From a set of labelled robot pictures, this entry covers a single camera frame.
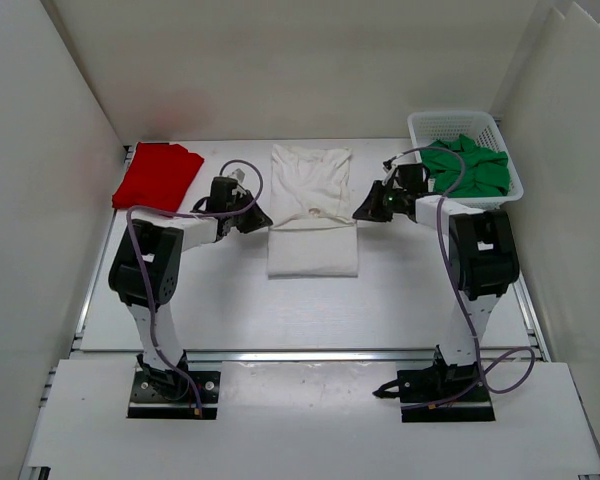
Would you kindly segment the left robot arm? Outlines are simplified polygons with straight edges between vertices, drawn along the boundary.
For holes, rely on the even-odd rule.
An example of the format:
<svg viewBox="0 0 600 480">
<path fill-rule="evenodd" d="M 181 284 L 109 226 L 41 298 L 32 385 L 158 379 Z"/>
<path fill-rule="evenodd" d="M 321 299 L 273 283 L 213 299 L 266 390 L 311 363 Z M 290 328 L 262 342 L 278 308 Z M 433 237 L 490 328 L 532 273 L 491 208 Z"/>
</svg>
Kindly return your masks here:
<svg viewBox="0 0 600 480">
<path fill-rule="evenodd" d="M 156 375 L 155 388 L 168 400 L 182 398 L 190 386 L 170 308 L 182 254 L 217 243 L 232 230 L 249 234 L 272 225 L 243 182 L 240 169 L 214 177 L 202 211 L 135 206 L 128 212 L 108 283 L 134 318 L 143 348 L 141 368 Z"/>
</svg>

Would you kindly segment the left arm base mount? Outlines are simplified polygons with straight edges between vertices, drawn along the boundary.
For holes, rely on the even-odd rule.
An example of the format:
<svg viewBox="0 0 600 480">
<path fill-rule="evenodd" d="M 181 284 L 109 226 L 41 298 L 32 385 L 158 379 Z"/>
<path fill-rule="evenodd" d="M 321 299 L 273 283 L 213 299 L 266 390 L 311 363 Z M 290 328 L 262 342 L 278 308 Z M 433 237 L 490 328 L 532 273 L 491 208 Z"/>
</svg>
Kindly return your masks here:
<svg viewBox="0 0 600 480">
<path fill-rule="evenodd" d="M 215 420 L 221 386 L 220 370 L 179 373 L 148 366 L 138 354 L 127 407 L 130 419 Z"/>
</svg>

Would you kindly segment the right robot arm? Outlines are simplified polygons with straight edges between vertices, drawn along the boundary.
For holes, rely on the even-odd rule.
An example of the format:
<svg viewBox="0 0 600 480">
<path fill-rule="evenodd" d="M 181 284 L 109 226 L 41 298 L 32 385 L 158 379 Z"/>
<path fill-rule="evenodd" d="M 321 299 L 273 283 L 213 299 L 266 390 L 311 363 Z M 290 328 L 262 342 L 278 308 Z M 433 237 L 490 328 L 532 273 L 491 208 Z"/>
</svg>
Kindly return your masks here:
<svg viewBox="0 0 600 480">
<path fill-rule="evenodd" d="M 385 223 L 396 214 L 436 231 L 444 247 L 443 261 L 456 305 L 447 333 L 437 345 L 443 366 L 429 375 L 429 387 L 440 399 L 450 400 L 466 384 L 459 368 L 477 363 L 475 343 L 486 331 L 498 301 L 520 272 L 508 216 L 434 194 L 421 164 L 384 163 L 386 177 L 373 182 L 363 203 L 353 213 L 359 221 Z"/>
</svg>

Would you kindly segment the white t-shirt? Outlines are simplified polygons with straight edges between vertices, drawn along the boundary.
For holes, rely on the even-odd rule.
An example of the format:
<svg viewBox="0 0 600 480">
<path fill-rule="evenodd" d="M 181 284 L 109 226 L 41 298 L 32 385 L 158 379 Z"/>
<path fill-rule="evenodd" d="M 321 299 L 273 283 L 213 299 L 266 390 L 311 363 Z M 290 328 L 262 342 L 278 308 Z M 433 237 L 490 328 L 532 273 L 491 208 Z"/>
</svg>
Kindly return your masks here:
<svg viewBox="0 0 600 480">
<path fill-rule="evenodd" d="M 274 145 L 267 274 L 270 278 L 355 277 L 348 148 Z"/>
</svg>

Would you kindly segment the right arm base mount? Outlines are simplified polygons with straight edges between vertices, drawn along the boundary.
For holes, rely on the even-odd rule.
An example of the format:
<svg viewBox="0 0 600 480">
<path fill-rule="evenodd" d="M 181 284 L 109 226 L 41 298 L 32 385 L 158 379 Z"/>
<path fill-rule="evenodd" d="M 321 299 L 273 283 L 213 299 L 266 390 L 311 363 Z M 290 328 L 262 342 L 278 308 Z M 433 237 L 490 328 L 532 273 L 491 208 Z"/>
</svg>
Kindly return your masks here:
<svg viewBox="0 0 600 480">
<path fill-rule="evenodd" d="M 446 380 L 434 366 L 398 370 L 397 377 L 373 392 L 379 399 L 398 399 L 402 423 L 472 423 L 496 420 L 488 390 L 473 375 Z"/>
</svg>

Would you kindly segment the red t-shirt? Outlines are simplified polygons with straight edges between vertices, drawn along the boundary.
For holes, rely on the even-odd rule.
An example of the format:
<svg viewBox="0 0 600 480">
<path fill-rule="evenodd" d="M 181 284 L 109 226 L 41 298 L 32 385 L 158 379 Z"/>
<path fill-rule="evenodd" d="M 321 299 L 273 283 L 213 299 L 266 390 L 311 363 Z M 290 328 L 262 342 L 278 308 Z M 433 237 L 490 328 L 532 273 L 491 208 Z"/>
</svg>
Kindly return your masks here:
<svg viewBox="0 0 600 480">
<path fill-rule="evenodd" d="M 180 144 L 140 142 L 112 196 L 112 207 L 141 205 L 176 212 L 203 164 L 202 156 Z"/>
</svg>

